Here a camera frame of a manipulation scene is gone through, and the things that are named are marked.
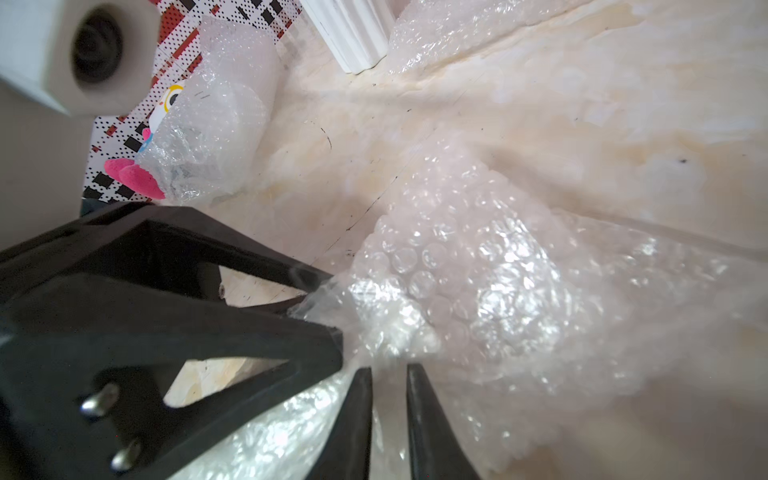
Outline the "tall white ribbed vase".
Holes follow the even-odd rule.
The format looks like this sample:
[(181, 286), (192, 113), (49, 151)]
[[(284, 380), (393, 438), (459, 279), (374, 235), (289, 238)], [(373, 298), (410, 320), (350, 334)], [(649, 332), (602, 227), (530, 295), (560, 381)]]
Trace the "tall white ribbed vase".
[(301, 0), (301, 5), (345, 73), (369, 70), (387, 55), (395, 23), (387, 1)]

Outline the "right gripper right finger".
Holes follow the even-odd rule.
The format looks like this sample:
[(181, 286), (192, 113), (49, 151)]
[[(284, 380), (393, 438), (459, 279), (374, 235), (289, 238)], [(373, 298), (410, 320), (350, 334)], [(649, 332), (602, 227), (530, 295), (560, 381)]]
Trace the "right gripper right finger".
[(406, 402), (411, 478), (478, 480), (421, 364), (407, 366)]

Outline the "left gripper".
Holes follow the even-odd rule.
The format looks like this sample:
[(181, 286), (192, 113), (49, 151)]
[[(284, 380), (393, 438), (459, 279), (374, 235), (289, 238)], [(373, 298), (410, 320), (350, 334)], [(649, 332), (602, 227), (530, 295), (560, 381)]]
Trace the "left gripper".
[(1, 78), (69, 116), (124, 115), (150, 89), (158, 38), (148, 1), (4, 1)]

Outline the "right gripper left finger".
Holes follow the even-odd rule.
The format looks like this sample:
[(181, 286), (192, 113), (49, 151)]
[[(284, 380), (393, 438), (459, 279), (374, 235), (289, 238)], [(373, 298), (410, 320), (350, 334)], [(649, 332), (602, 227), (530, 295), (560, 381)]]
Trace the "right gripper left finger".
[(310, 479), (368, 480), (373, 425), (373, 379), (358, 369)]

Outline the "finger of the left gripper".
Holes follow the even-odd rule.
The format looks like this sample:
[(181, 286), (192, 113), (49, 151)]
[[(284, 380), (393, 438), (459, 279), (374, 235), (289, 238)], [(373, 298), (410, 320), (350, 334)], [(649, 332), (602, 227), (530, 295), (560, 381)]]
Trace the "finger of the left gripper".
[(316, 291), (330, 274), (191, 207), (116, 203), (1, 254), (4, 325), (288, 325), (290, 302), (234, 307), (221, 268)]
[[(22, 479), (165, 479), (244, 423), (337, 372), (343, 335), (270, 308), (91, 274), (1, 307), (1, 431)], [(164, 398), (191, 360), (269, 371), (184, 407)]]

